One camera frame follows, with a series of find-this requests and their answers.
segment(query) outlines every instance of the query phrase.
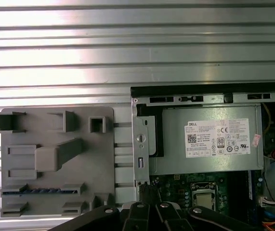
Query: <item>warning label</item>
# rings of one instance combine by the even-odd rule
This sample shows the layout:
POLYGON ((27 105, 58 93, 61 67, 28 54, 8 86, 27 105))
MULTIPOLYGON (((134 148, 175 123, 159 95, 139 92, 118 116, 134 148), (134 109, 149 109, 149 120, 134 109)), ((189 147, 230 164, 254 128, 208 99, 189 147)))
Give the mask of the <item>warning label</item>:
POLYGON ((189 121, 186 157, 250 154, 249 119, 189 121))

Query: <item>white label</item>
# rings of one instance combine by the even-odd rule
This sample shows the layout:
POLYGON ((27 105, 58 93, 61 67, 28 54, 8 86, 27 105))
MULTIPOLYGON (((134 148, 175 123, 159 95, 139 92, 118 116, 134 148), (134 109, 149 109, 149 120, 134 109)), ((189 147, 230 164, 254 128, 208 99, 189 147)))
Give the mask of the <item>white label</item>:
POLYGON ((249 119, 189 121, 186 157, 250 154, 249 119))

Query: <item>ribbed metal surface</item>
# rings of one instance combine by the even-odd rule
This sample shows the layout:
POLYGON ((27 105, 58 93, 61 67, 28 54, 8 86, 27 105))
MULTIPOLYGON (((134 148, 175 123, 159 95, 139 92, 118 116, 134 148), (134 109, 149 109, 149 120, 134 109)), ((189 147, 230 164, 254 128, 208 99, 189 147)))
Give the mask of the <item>ribbed metal surface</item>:
POLYGON ((0 110, 113 107, 119 205, 133 200, 130 86, 273 80, 275 0, 0 0, 0 110))

